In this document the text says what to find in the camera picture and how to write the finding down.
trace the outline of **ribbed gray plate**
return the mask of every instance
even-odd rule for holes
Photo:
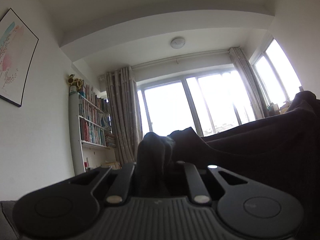
[[[92,228],[69,240],[243,239],[225,230],[211,208],[192,205],[186,197],[134,197],[124,206],[105,209]]]

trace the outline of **window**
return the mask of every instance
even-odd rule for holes
[[[276,40],[254,64],[266,102],[283,106],[285,101],[294,99],[301,83]]]
[[[166,136],[192,127],[208,136],[255,120],[243,82],[235,70],[180,77],[138,91],[142,129]]]

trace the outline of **window frame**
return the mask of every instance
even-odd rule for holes
[[[265,101],[267,103],[267,105],[270,105],[270,103],[272,102],[268,96],[268,93],[267,93],[267,88],[264,84],[264,82],[262,81],[258,71],[257,71],[257,67],[256,67],[256,64],[257,62],[262,58],[262,57],[265,57],[266,61],[268,62],[268,64],[270,65],[271,67],[271,70],[273,72],[273,74],[275,75],[280,87],[281,87],[281,90],[284,94],[284,97],[285,97],[285,100],[290,102],[290,98],[289,98],[289,95],[288,95],[288,92],[287,90],[285,89],[285,86],[275,68],[275,66],[273,65],[273,63],[271,62],[268,54],[267,54],[267,49],[269,48],[270,44],[274,41],[275,39],[272,38],[270,42],[267,43],[267,46],[265,47],[264,51],[260,53],[260,55],[257,57],[257,59],[255,60],[255,62],[252,64],[252,68],[253,68],[253,72],[256,76],[256,78],[258,79],[258,83],[260,85],[260,87],[262,88],[262,93],[263,93],[263,97],[265,98]]]
[[[193,98],[192,98],[192,95],[191,95],[191,92],[190,92],[190,89],[189,89],[189,86],[188,86],[188,83],[187,83],[187,78],[194,77],[194,78],[196,78],[196,80],[198,82],[198,79],[201,78],[201,77],[215,75],[215,74],[222,75],[223,73],[230,73],[231,71],[234,71],[234,70],[236,70],[234,68],[234,66],[233,67],[228,67],[228,68],[217,68],[217,69],[210,70],[210,71],[197,72],[197,73],[192,73],[192,74],[185,74],[185,75],[180,75],[180,76],[176,76],[176,77],[172,77],[172,78],[167,78],[167,79],[163,79],[163,80],[149,82],[149,83],[145,83],[145,84],[139,85],[137,87],[137,89],[141,90],[141,93],[142,93],[142,99],[143,99],[143,104],[144,104],[146,115],[147,115],[149,131],[153,132],[153,128],[152,128],[152,122],[151,122],[150,114],[149,114],[149,110],[148,110],[148,104],[147,104],[147,101],[146,101],[145,90],[181,82],[182,85],[183,85],[184,92],[186,94],[186,98],[187,98],[188,104],[189,104],[189,108],[190,108],[190,111],[191,111],[193,122],[194,122],[194,125],[195,125],[195,128],[196,128],[196,133],[200,137],[203,137],[204,135],[203,135],[202,127],[201,127],[201,124],[200,124],[198,113],[196,111],[195,103],[193,101]],[[201,95],[203,96],[203,99],[204,99],[204,95],[203,95],[203,92],[201,90],[201,87],[200,87],[200,91],[201,91]],[[207,110],[207,113],[208,113],[208,117],[210,119],[212,130],[214,131],[214,134],[216,134],[216,130],[215,130],[215,127],[214,127],[212,116],[211,116],[211,113],[209,111],[209,108],[207,106],[207,102],[206,102],[205,99],[204,99],[204,102],[205,102],[206,110]],[[241,123],[241,120],[240,120],[240,116],[239,116],[239,113],[238,113],[234,103],[233,103],[233,109],[235,111],[238,124],[241,125],[242,123]]]

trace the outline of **window pane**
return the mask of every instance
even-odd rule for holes
[[[181,82],[145,90],[153,131],[167,136],[195,125]]]
[[[255,121],[251,103],[239,73],[234,70],[231,73],[223,73],[222,77],[236,106],[241,123]]]
[[[266,58],[263,56],[259,59],[255,64],[255,67],[267,90],[266,92],[271,102],[278,104],[279,107],[283,106],[285,96]]]
[[[146,133],[150,132],[150,130],[149,130],[148,119],[147,119],[146,109],[143,103],[141,90],[138,91],[138,99],[139,99],[140,113],[141,113],[142,132],[143,132],[143,136],[145,136]]]
[[[277,70],[281,81],[287,90],[289,99],[293,100],[296,93],[299,93],[299,87],[301,86],[301,83],[288,58],[276,40],[271,42],[270,46],[266,50],[266,54],[275,66],[275,69]]]
[[[195,77],[187,78],[188,87],[191,92],[193,102],[195,103],[196,111],[201,124],[203,136],[209,136],[213,134],[212,126],[208,116],[207,109],[205,107],[204,99],[201,94],[198,82]]]
[[[216,132],[238,126],[228,88],[220,74],[199,78]]]

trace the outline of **abstract botanical painting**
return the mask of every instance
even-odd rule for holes
[[[12,9],[0,21],[0,98],[18,107],[38,41]]]

